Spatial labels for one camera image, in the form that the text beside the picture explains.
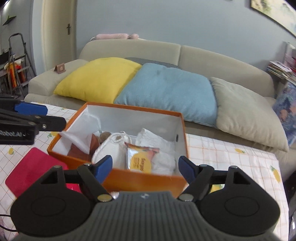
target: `open box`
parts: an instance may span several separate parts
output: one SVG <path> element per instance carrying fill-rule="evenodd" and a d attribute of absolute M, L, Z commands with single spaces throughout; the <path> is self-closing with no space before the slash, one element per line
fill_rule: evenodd
<path fill-rule="evenodd" d="M 91 114 L 100 118 L 102 131 L 116 133 L 124 131 L 135 137 L 145 128 L 167 141 L 175 143 L 175 161 L 180 156 L 187 157 L 187 144 L 185 125 L 181 113 L 157 110 L 143 107 L 134 107 L 117 104 L 101 104 L 87 102 L 67 123 L 65 131 L 81 127 L 79 118 Z M 57 135 L 49 145 L 49 155 L 65 162 L 69 169 L 76 169 L 86 160 L 67 156 L 72 142 L 65 137 Z M 113 168 L 103 186 L 109 191 L 171 191 L 173 196 L 178 196 L 186 185 L 176 165 L 172 176 L 145 174 Z"/>

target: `yellow label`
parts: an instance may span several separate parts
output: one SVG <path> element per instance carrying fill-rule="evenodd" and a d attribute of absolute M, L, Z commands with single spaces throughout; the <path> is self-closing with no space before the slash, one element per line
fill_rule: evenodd
<path fill-rule="evenodd" d="M 133 155 L 130 169 L 151 173 L 151 161 L 147 158 L 146 152 L 141 151 Z"/>

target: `sofa backrest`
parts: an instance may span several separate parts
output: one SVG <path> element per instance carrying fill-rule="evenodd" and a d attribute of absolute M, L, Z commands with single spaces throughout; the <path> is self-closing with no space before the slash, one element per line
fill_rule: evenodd
<path fill-rule="evenodd" d="M 264 97 L 274 97 L 274 84 L 266 72 L 211 51 L 149 40 L 106 39 L 85 45 L 79 58 L 137 57 L 179 65 L 181 69 L 244 86 Z"/>

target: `step ladder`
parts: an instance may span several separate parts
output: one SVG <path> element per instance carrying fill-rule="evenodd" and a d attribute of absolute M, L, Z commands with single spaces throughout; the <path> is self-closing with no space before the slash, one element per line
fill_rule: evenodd
<path fill-rule="evenodd" d="M 21 39 L 22 39 L 22 45 L 24 47 L 24 54 L 21 54 L 20 56 L 13 56 L 13 53 L 12 53 L 12 47 L 11 47 L 11 38 L 14 37 L 14 36 L 18 36 L 20 35 L 21 36 Z M 30 60 L 30 57 L 28 55 L 28 52 L 27 52 L 27 48 L 26 48 L 26 43 L 24 42 L 24 38 L 23 38 L 23 35 L 21 33 L 16 33 L 16 34 L 13 34 L 9 37 L 8 39 L 8 42 L 9 42 L 9 54 L 8 54 L 8 82 L 9 82 L 9 88 L 10 88 L 10 93 L 11 94 L 16 94 L 17 90 L 20 90 L 20 93 L 21 93 L 21 96 L 24 98 L 25 95 L 24 95 L 24 91 L 23 91 L 23 88 L 29 84 L 29 81 L 28 80 L 28 71 L 29 69 L 31 68 L 32 70 L 32 73 L 34 75 L 34 77 L 36 76 L 36 72 L 35 70 L 33 69 L 32 67 L 32 62 Z M 21 69 L 16 69 L 15 68 L 15 61 L 19 60 L 19 59 L 24 59 L 24 64 L 25 66 Z M 12 87 L 12 80 L 11 80 L 11 76 L 10 76 L 10 69 L 12 67 L 12 71 L 14 72 L 14 76 L 15 76 L 15 80 L 16 80 L 16 83 L 17 83 L 17 86 L 16 87 Z M 20 77 L 19 77 L 19 73 L 25 71 L 25 81 L 24 82 L 21 82 L 20 80 Z"/>

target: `brown ball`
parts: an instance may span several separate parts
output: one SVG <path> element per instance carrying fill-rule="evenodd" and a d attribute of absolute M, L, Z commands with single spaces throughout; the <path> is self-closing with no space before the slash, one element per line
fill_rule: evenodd
<path fill-rule="evenodd" d="M 100 144 L 102 144 L 105 140 L 107 140 L 107 138 L 111 135 L 110 132 L 103 132 L 100 134 L 100 136 L 98 137 L 98 140 L 100 142 Z"/>

